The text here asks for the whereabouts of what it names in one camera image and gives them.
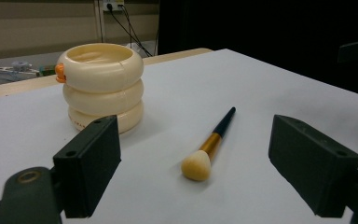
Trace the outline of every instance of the gold ferrule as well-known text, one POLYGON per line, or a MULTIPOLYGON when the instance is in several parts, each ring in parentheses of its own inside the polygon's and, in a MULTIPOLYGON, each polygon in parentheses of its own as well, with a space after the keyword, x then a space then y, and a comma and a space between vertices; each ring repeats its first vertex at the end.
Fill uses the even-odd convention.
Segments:
POLYGON ((209 159, 212 160, 214 154, 219 148, 220 142, 222 141, 222 137, 218 133, 212 133, 209 138, 202 144, 199 150, 205 151, 209 159))

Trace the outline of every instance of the cream plastic ring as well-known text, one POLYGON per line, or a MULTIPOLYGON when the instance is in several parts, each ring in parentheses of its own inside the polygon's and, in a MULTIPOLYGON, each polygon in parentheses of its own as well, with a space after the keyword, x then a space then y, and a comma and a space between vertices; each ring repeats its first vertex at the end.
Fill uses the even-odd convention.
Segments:
POLYGON ((144 61, 137 52, 106 43, 68 49, 57 64, 63 64, 67 85, 94 93, 127 89, 144 72, 144 61))
POLYGON ((94 116, 120 114, 139 103, 144 94, 144 83, 139 78, 126 90, 113 93, 77 91, 64 84, 62 94, 69 106, 84 114, 94 116))
MULTIPOLYGON (((144 113, 144 102, 141 100, 138 105, 134 108, 118 114, 117 115, 117 123, 118 123, 118 132, 124 133, 129 129, 135 127, 136 124, 141 120, 142 115, 144 113)), ((68 116, 70 120, 75 124, 75 127, 82 131, 96 119, 99 119, 103 116, 91 116, 86 115, 81 112, 74 110, 71 106, 68 107, 68 116)))

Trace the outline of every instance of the white table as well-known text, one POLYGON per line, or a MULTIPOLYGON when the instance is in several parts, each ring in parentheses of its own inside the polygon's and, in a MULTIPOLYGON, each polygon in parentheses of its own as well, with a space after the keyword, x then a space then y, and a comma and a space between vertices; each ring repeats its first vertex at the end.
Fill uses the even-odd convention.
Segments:
MULTIPOLYGON (((275 114, 307 122, 358 153, 358 94, 228 49, 149 64, 144 117, 120 136, 122 162, 94 215, 63 223, 349 223, 316 217, 268 157, 275 114), (181 160, 232 107, 237 112, 213 160, 193 182, 181 160)), ((62 85, 0 97, 0 198, 18 171, 52 167, 77 130, 62 85)))

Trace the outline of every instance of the electrical outlet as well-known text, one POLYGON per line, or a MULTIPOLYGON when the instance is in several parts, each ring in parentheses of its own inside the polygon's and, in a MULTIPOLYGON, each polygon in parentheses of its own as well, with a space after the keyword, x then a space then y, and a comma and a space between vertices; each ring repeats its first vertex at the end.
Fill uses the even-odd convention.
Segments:
POLYGON ((108 4, 112 5, 114 11, 121 11, 123 9, 119 6, 124 6, 124 0, 103 0, 103 11, 109 11, 108 4))

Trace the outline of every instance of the dark background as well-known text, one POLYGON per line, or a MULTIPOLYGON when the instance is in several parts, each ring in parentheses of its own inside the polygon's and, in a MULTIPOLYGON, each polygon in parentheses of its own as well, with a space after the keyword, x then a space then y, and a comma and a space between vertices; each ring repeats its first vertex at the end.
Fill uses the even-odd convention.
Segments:
POLYGON ((158 54, 231 49, 358 93, 358 60, 338 49, 358 41, 358 0, 160 0, 158 54))

